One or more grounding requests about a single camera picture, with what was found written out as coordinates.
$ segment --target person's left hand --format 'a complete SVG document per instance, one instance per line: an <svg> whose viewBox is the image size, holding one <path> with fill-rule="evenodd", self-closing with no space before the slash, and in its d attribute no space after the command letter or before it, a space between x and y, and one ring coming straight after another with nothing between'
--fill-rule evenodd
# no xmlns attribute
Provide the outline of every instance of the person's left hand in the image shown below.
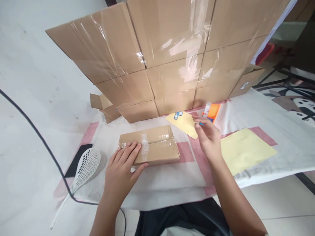
<svg viewBox="0 0 315 236"><path fill-rule="evenodd" d="M109 160L106 174L105 187L102 198L107 201L116 202L119 206L137 182L141 172L149 165L141 164L138 169L131 173L131 167L141 148L141 143L127 143L123 149L118 148Z"/></svg>

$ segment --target black electrical cord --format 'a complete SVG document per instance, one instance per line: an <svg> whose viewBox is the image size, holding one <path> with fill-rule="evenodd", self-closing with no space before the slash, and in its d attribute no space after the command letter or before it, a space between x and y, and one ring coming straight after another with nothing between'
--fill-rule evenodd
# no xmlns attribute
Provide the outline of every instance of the black electrical cord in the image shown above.
<svg viewBox="0 0 315 236"><path fill-rule="evenodd" d="M45 139L43 138L43 136L40 134L40 132L38 131L38 129L35 127L35 125L33 124L33 122L29 119L29 117L25 114L25 112L8 96L6 95L1 89L0 89L0 94L2 96L5 97L5 99L7 99L21 114L22 116L24 116L24 118L28 121L28 123L32 126L33 130L36 132L36 134L38 135L38 137L40 138L40 140L43 142L44 146L46 147L47 151L49 152L49 154L51 155L53 161L55 162L58 170L59 170L59 173L62 177L62 180L63 182L65 183L65 186L67 188L67 191L70 195L70 197L77 203L83 203L83 204L88 204L88 205L98 205L98 203L90 203L90 202L83 202L83 201L78 201L74 196L73 194L71 193L70 191L70 188L69 188L69 185L67 183L67 180L65 178L65 175L63 174L62 172L62 169L59 165L59 163L57 162L55 156L53 155L52 151L50 150L48 144L46 143ZM126 220L126 215L124 213L124 211L120 208L121 212L123 213L124 215L124 218L125 218L125 233L124 235L126 235L126 227L127 227L127 220Z"/></svg>

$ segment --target fly swatter handle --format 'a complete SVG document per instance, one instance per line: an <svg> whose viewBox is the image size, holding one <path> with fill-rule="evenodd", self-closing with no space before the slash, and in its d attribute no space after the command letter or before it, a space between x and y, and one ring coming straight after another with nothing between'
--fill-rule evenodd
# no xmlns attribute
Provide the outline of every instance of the fly swatter handle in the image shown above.
<svg viewBox="0 0 315 236"><path fill-rule="evenodd" d="M59 207L59 209L58 209L58 211L57 211L55 217L54 217L53 220L52 220L52 223L51 223L51 225L50 225L50 230L52 230L53 227L55 226L55 224L56 224L56 222L57 222L57 220L58 220L58 217L59 217L59 215L60 215L60 213L61 213L63 207L65 206L66 202L68 201L69 197L70 197L70 194L68 194L68 195L66 196L66 198L63 200L63 202L62 202L61 206Z"/></svg>

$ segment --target yellow sheet of paper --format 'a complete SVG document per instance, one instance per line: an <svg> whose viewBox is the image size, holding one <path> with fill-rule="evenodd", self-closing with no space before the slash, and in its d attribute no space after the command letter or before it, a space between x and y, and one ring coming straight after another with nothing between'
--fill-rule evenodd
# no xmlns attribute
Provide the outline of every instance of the yellow sheet of paper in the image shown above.
<svg viewBox="0 0 315 236"><path fill-rule="evenodd" d="M275 149L246 128L221 139L221 148L232 175L277 154Z"/></svg>
<svg viewBox="0 0 315 236"><path fill-rule="evenodd" d="M188 134L193 139L198 138L195 130L195 122L190 114L183 111L183 115L177 116L177 120L174 119L175 113L169 114L165 119L177 128Z"/></svg>

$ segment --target finger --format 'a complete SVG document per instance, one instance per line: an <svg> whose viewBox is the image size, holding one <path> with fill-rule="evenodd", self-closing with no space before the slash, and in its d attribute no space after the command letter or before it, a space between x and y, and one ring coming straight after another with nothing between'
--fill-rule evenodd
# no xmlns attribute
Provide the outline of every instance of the finger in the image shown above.
<svg viewBox="0 0 315 236"><path fill-rule="evenodd" d="M119 161L119 159L120 159L121 156L123 155L124 151L125 151L127 148L129 148L130 145L131 145L131 143L128 142L128 143L126 144L126 146L125 146L123 149L121 149L121 150L117 153L116 158L115 158L115 160L114 160L113 163L117 163L117 162Z"/></svg>
<svg viewBox="0 0 315 236"><path fill-rule="evenodd" d="M196 130L196 132L198 134L200 142L205 141L205 140L208 139L208 137L204 133L204 130L201 128L201 126L199 124L195 124L195 130Z"/></svg>
<svg viewBox="0 0 315 236"><path fill-rule="evenodd" d="M112 166L114 160L115 160L115 157L117 155L117 153L121 150L120 147L118 147L118 149L116 150L116 152L114 152L114 154L111 156L111 158L109 159L109 162L108 162L108 166Z"/></svg>
<svg viewBox="0 0 315 236"><path fill-rule="evenodd" d="M130 166L130 168L133 165L133 163L135 162L135 159L136 159L140 149L141 149L141 143L138 143L136 148L132 151L132 153L129 155L128 159L126 160L126 164L128 164Z"/></svg>
<svg viewBox="0 0 315 236"><path fill-rule="evenodd" d="M128 159L130 153L134 150L134 148L137 146L137 142L133 141L131 146L129 148L126 148L126 150L124 151L124 153L122 154L119 162L124 164L126 162L126 160Z"/></svg>
<svg viewBox="0 0 315 236"><path fill-rule="evenodd" d="M214 124L206 117L193 116L193 121L202 123L205 127L214 129Z"/></svg>
<svg viewBox="0 0 315 236"><path fill-rule="evenodd" d="M148 167L148 166L149 166L148 163L143 163L143 164L141 164L141 165L138 167L138 169L136 169L135 172L132 173L132 175L131 175L131 180L133 181L134 184L137 182L137 180L138 180L140 174L142 173L142 171L143 171L146 167Z"/></svg>

